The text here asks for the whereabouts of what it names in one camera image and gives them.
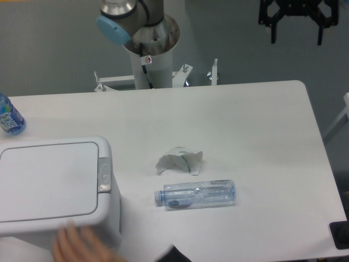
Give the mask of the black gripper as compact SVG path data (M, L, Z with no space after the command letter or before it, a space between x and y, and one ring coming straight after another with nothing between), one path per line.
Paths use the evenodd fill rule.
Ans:
M326 16L320 9L323 3L330 9ZM272 16L268 15L268 8L276 4L278 10ZM317 45L321 46L324 28L336 26L339 23L339 1L260 1L258 23L270 26L271 43L277 39L277 24L284 16L308 16L319 26Z

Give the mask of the black sleeved forearm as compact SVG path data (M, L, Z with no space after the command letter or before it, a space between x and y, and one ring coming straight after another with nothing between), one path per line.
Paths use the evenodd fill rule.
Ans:
M162 254L157 262L191 262L191 260L172 245L164 254Z

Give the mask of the blurred bare human hand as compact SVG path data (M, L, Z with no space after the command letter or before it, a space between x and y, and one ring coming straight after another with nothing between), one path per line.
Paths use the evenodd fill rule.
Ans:
M111 251L90 227L69 223L57 231L52 242L54 261L126 261Z

